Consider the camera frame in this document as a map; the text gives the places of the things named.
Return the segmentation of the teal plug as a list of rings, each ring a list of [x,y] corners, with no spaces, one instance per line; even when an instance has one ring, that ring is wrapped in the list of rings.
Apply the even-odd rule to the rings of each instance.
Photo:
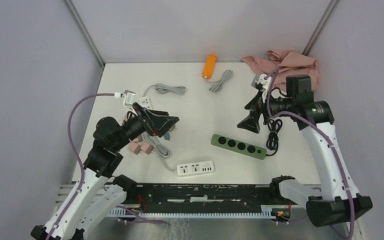
[[[164,137],[164,139],[165,139],[166,141],[169,141],[169,140],[171,139],[171,135],[170,135],[169,132],[166,132],[166,133],[163,135],[163,137]]]

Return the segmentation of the small white power strip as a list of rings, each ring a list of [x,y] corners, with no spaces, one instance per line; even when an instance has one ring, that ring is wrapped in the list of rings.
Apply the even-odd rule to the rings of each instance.
[[[153,109],[152,104],[151,104],[151,100],[149,99],[148,96],[140,97],[138,103],[143,108],[146,108],[149,110]]]

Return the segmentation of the pink plug from orange strip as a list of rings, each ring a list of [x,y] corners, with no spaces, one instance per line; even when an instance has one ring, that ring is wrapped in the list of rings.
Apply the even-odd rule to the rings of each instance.
[[[134,143],[140,143],[142,141],[143,141],[142,135],[139,135],[138,137],[136,137],[135,139],[132,140],[132,142],[134,142]]]

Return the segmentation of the dark green power strip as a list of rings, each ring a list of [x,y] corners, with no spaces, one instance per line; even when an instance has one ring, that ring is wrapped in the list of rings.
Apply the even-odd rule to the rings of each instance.
[[[263,160],[267,154],[267,150],[263,147],[255,146],[219,134],[212,135],[210,144],[212,146],[222,148],[224,150],[228,150],[259,160]]]

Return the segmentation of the orange power strip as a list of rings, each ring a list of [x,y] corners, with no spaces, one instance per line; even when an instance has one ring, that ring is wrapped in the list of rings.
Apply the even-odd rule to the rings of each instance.
[[[205,80],[209,80],[212,78],[214,68],[216,65],[217,56],[215,54],[209,54],[206,58],[201,76]]]

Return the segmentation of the long white power strip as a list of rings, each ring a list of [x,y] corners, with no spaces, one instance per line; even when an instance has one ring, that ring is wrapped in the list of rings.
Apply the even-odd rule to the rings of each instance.
[[[208,174],[215,171],[215,165],[212,160],[178,164],[176,173],[179,177]]]

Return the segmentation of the yellow plug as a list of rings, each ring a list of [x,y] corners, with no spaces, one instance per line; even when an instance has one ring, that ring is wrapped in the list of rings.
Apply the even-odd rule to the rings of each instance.
[[[176,130],[176,125],[173,125],[173,126],[169,129],[170,132],[173,132],[174,130]]]

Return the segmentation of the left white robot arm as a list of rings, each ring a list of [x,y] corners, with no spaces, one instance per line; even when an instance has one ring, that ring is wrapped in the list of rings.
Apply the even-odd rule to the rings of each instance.
[[[30,234],[34,239],[85,240],[118,204],[136,200],[136,182],[120,175],[114,178],[107,193],[92,202],[122,161],[119,151],[123,147],[143,133],[162,137],[180,119],[166,111],[149,110],[136,102],[132,107],[135,115],[123,124],[111,116],[97,122],[93,146],[82,164],[80,180],[57,213],[46,224],[33,228]]]

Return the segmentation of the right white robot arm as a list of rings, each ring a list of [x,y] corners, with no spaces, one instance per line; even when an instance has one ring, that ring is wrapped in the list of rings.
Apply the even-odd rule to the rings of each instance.
[[[245,106],[249,115],[237,127],[259,133],[260,117],[289,117],[306,140],[315,162],[321,188],[313,189],[292,176],[272,179],[269,199],[275,204],[290,200],[306,210],[315,227],[353,223],[373,208],[372,199],[364,196],[353,182],[339,148],[334,117],[329,104],[315,101],[308,75],[286,78],[286,95],[272,96],[275,76],[257,74],[252,86],[257,94]]]

